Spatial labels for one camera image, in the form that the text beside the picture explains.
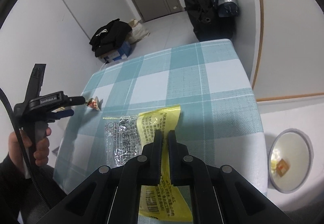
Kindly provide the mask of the person's left hand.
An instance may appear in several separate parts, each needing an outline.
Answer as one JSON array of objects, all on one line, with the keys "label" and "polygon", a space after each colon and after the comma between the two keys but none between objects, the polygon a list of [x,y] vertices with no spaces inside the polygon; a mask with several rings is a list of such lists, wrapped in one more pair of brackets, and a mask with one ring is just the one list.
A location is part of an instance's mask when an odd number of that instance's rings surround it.
[{"label": "person's left hand", "polygon": [[[29,148],[32,145],[31,140],[23,130],[20,130],[20,133],[25,148]],[[46,129],[45,137],[36,144],[36,151],[34,152],[33,157],[35,158],[35,164],[38,167],[42,167],[48,163],[49,140],[47,137],[50,136],[51,133],[52,130],[48,127]],[[12,132],[8,138],[8,154],[13,164],[22,173],[24,173],[22,152],[15,132]]]}]

